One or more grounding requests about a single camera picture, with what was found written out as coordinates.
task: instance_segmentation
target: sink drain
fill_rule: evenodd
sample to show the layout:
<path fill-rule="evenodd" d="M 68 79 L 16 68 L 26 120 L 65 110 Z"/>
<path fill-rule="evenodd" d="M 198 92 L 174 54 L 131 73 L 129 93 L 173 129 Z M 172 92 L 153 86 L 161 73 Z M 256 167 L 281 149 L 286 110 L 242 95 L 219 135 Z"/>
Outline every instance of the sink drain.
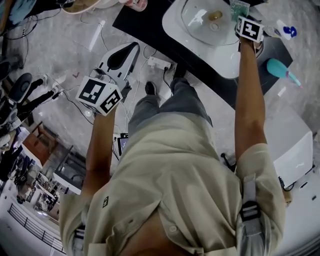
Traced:
<path fill-rule="evenodd" d="M 217 31 L 220 30 L 220 26 L 213 21 L 213 22 L 210 23 L 210 29 L 211 29 L 213 32 L 217 32 Z"/>

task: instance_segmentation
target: white marker cube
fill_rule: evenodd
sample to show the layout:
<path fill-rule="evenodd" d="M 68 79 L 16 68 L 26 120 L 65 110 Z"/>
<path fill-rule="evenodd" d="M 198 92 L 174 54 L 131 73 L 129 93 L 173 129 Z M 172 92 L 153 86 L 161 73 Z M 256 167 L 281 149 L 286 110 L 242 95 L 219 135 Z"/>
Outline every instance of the white marker cube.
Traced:
<path fill-rule="evenodd" d="M 260 43 L 263 40 L 264 25 L 251 19 L 239 16 L 235 32 L 241 37 Z"/>
<path fill-rule="evenodd" d="M 85 76 L 75 98 L 88 109 L 106 116 L 123 97 L 117 85 Z"/>

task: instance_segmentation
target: gray floor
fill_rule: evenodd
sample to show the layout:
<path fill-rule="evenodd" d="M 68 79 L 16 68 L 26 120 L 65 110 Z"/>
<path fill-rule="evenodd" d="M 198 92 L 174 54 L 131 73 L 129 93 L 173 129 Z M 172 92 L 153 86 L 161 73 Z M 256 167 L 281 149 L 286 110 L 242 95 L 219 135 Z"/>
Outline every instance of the gray floor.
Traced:
<path fill-rule="evenodd" d="M 116 5 L 108 9 L 95 9 L 90 13 L 85 13 L 82 16 L 82 21 L 90 24 L 82 23 L 80 15 L 67 15 L 63 11 L 53 18 L 39 21 L 35 30 L 28 36 L 28 56 L 25 69 L 20 74 L 22 72 L 30 72 L 34 76 L 49 74 L 59 82 L 64 80 L 61 86 L 67 90 L 78 86 L 83 77 L 89 75 L 107 52 L 100 35 L 96 37 L 96 42 L 92 43 L 92 38 L 96 31 L 100 29 L 98 23 L 101 20 L 105 21 L 102 36 L 108 49 L 125 42 L 137 41 L 142 51 L 145 46 L 143 42 L 112 27 L 120 9 L 121 6 Z M 303 88 L 297 88 L 290 81 L 280 79 L 265 95 L 267 118 L 284 106 L 289 105 L 315 132 L 320 128 L 320 102 L 318 99 L 320 94 L 320 28 L 318 26 L 320 24 L 320 11 L 309 0 L 269 0 L 268 4 L 263 4 L 258 9 L 271 22 L 281 19 L 287 25 L 297 28 L 298 36 L 284 43 L 293 58 L 290 70 L 303 85 Z M 39 15 L 39 18 L 56 13 L 57 10 L 46 12 Z M 17 28 L 13 33 L 10 33 L 10 36 L 21 36 L 22 28 Z M 25 56 L 27 52 L 25 38 L 12 41 L 11 52 L 17 51 Z M 148 56 L 151 53 L 152 49 L 147 47 L 145 55 Z M 169 60 L 160 52 L 157 52 L 155 56 Z M 145 95 L 144 85 L 146 81 L 151 80 L 156 83 L 163 98 L 162 101 L 170 95 L 167 85 L 163 82 L 163 71 L 152 69 L 147 64 L 143 66 L 144 62 L 145 59 L 140 54 L 134 72 L 130 76 L 133 90 L 125 101 L 126 110 L 122 105 L 117 108 L 115 123 L 120 131 L 127 129 L 125 127 L 127 123 L 125 121 L 126 112 L 129 112 L 128 116 L 130 117 L 136 102 Z M 139 72 L 140 83 L 134 98 Z M 172 71 L 167 73 L 166 80 L 170 82 L 171 78 Z M 197 78 L 191 74 L 188 74 L 187 78 L 196 88 L 212 119 L 216 139 L 215 145 L 218 153 L 227 152 L 232 154 L 234 152 L 234 110 Z M 46 91 L 47 88 L 41 87 L 32 94 L 32 97 L 36 97 Z M 76 93 L 76 89 L 67 92 L 72 101 L 75 101 Z M 75 103 L 82 112 L 85 112 L 86 109 L 84 107 L 78 102 Z M 73 104 L 67 101 L 63 94 L 56 101 L 40 105 L 33 112 L 33 115 L 37 122 L 43 121 L 52 131 L 57 133 L 66 146 L 74 145 L 79 153 L 86 155 L 92 125 L 85 120 Z M 114 132 L 118 133 L 119 129 L 115 128 Z M 115 168 L 116 164 L 117 162 L 113 160 L 112 167 Z M 290 242 L 284 243 L 280 251 L 285 252 L 289 247 Z"/>

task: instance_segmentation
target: gray pants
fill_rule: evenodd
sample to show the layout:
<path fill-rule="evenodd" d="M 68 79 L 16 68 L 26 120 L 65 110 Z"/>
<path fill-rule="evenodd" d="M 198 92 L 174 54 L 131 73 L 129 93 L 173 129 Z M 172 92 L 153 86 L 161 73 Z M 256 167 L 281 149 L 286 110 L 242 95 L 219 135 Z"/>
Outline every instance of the gray pants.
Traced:
<path fill-rule="evenodd" d="M 171 83 L 174 88 L 173 96 L 159 107 L 159 96 L 147 95 L 138 101 L 133 116 L 128 124 L 129 136 L 139 129 L 139 125 L 159 113 L 182 112 L 192 113 L 206 119 L 212 126 L 210 117 L 198 97 L 196 90 L 190 86 L 187 79 L 175 78 Z"/>

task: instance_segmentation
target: beige shirt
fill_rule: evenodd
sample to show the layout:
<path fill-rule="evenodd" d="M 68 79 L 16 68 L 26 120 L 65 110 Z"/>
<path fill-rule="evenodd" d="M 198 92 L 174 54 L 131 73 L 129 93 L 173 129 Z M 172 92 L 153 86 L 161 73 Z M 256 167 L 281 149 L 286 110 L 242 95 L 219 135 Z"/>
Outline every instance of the beige shirt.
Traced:
<path fill-rule="evenodd" d="M 84 212 L 84 255 L 111 256 L 154 210 L 167 237 L 191 254 L 236 255 L 242 179 L 253 173 L 257 202 L 273 223 L 275 250 L 283 236 L 285 201 L 266 144 L 249 148 L 235 175 L 219 162 L 212 128 L 202 117 L 162 113 L 142 126 L 129 139 L 109 183 L 93 198 L 62 198 L 60 233 L 68 255 Z"/>

